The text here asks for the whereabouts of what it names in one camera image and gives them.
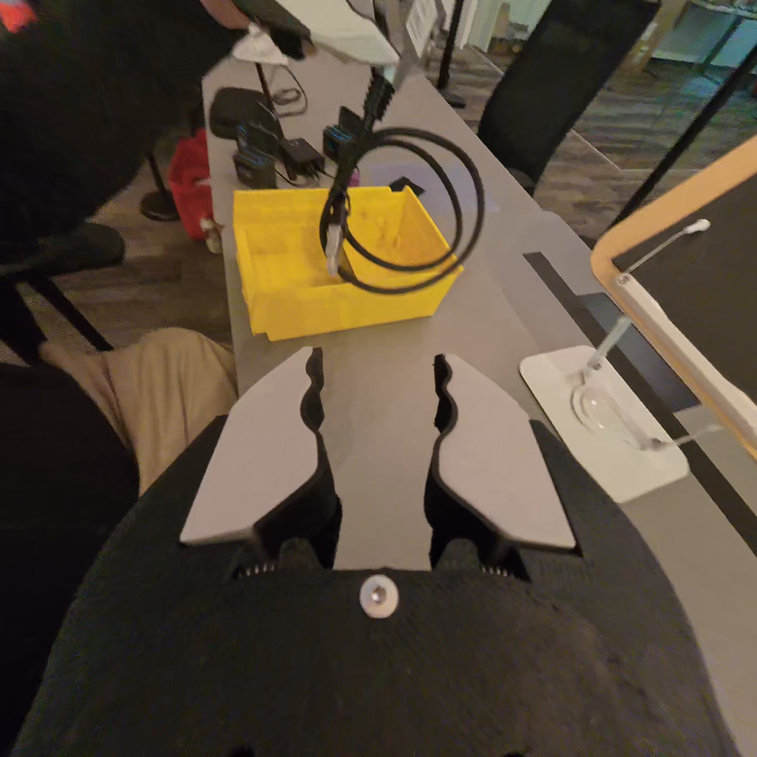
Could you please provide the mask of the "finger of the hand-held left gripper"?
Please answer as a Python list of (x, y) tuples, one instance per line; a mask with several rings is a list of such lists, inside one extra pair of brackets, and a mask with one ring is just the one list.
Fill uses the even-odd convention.
[(381, 2), (279, 1), (311, 46), (347, 61), (398, 65), (400, 53), (379, 24)]

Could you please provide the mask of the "white stand base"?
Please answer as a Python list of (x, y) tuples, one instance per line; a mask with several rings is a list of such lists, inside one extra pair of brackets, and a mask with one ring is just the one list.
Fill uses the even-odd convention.
[(608, 359), (588, 346), (526, 357), (520, 374), (554, 430), (619, 504), (689, 474), (686, 456)]

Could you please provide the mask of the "person's left forearm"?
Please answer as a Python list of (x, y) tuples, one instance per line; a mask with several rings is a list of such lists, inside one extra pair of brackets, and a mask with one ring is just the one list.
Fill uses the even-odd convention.
[(2, 242), (68, 232), (126, 188), (248, 26), (234, 2), (45, 2), (2, 39)]

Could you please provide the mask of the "black rounded case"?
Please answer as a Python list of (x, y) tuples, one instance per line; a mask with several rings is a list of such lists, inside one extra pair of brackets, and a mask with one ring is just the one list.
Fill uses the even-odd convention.
[(263, 92), (238, 87), (219, 88), (207, 116), (207, 126), (213, 136), (235, 140), (238, 128), (248, 123), (276, 129), (278, 116)]

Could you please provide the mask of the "person's leg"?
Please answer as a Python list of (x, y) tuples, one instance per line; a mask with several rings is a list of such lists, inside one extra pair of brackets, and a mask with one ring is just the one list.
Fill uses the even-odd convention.
[(140, 495), (239, 397), (231, 348), (184, 328), (98, 354), (48, 341), (41, 356), (73, 378), (132, 453)]

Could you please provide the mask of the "black round stand base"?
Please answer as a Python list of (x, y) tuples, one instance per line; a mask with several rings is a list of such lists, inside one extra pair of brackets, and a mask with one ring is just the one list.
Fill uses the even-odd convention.
[(178, 222), (179, 212), (173, 195), (166, 186), (153, 151), (147, 154), (147, 166), (155, 183), (155, 189), (143, 196), (139, 204), (140, 213), (154, 222)]

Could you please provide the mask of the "person's torso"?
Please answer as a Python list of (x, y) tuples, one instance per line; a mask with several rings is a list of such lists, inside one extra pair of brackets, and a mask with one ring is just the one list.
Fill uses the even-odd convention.
[(138, 470), (69, 374), (2, 364), (1, 485), (1, 744), (9, 755), (77, 588), (138, 499)]

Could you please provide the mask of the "black power adapter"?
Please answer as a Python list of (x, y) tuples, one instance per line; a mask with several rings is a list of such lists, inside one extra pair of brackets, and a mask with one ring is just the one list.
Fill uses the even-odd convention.
[(303, 138), (279, 139), (279, 158), (286, 178), (318, 179), (325, 170), (326, 158)]

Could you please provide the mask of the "black dock with blue ports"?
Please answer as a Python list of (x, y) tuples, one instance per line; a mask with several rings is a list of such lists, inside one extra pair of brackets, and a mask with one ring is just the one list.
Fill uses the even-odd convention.
[(323, 154), (326, 158), (337, 163), (342, 153), (354, 142), (361, 133), (363, 120), (353, 110), (341, 106), (335, 124), (323, 129)]

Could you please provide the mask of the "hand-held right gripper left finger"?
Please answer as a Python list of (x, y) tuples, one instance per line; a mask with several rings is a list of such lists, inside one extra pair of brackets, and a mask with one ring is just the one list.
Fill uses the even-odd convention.
[(321, 426), (323, 350), (304, 347), (250, 387), (232, 407), (179, 543), (246, 544), (278, 559), (307, 541), (332, 569), (342, 521)]

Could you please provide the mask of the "red plastic bin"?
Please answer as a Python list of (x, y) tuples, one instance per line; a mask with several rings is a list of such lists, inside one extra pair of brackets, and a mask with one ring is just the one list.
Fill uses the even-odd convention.
[(207, 232), (201, 222), (214, 220), (205, 128), (179, 139), (170, 161), (168, 183), (186, 234), (192, 241), (204, 241)]

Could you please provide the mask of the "black metal stand pole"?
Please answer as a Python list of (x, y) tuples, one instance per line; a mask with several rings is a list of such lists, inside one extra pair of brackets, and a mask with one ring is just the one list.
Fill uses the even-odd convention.
[(659, 184), (667, 172), (677, 163), (683, 154), (693, 145), (699, 134), (708, 126), (714, 116), (724, 107), (738, 88), (742, 80), (749, 75), (756, 64), (756, 46), (744, 57), (743, 61), (732, 74), (720, 85), (705, 107), (699, 112), (692, 123), (686, 128), (674, 145), (665, 154), (653, 171), (639, 186), (628, 202), (610, 223), (609, 229), (628, 218), (639, 209), (653, 189)]
[(453, 53), (456, 49), (457, 34), (459, 31), (459, 24), (462, 18), (462, 10), (464, 8), (464, 1), (455, 1), (452, 8), (451, 20), (449, 22), (449, 30), (447, 33), (447, 40), (444, 45), (444, 50), (440, 59), (440, 66), (438, 71), (436, 89), (442, 95), (444, 100), (449, 106), (456, 110), (463, 110), (466, 108), (466, 101), (463, 97), (453, 92), (450, 89), (450, 67), (453, 59)]

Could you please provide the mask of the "black office chair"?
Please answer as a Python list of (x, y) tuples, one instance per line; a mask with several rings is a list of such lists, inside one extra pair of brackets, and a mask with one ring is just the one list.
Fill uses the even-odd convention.
[(553, 1), (506, 68), (477, 135), (529, 195), (659, 2)]
[(1, 340), (17, 357), (25, 364), (37, 364), (41, 361), (40, 348), (46, 342), (18, 285), (27, 285), (42, 296), (95, 350), (113, 350), (53, 278), (123, 264), (126, 244), (117, 230), (85, 222), (63, 235), (3, 241), (1, 249)]

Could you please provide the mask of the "black adapter with blue ports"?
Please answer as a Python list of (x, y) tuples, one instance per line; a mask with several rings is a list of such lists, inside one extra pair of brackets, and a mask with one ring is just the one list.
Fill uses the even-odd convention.
[(277, 189), (279, 142), (274, 133), (247, 122), (236, 127), (235, 140), (233, 163), (238, 181), (250, 190)]

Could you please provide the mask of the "yellow plastic bin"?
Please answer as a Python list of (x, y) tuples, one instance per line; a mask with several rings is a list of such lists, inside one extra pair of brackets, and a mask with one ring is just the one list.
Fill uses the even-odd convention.
[[(327, 272), (319, 221), (328, 190), (236, 191), (233, 229), (251, 332), (270, 341), (431, 317), (460, 269), (405, 295), (362, 291)], [(381, 260), (418, 266), (442, 257), (447, 241), (410, 188), (352, 188), (348, 227)]]

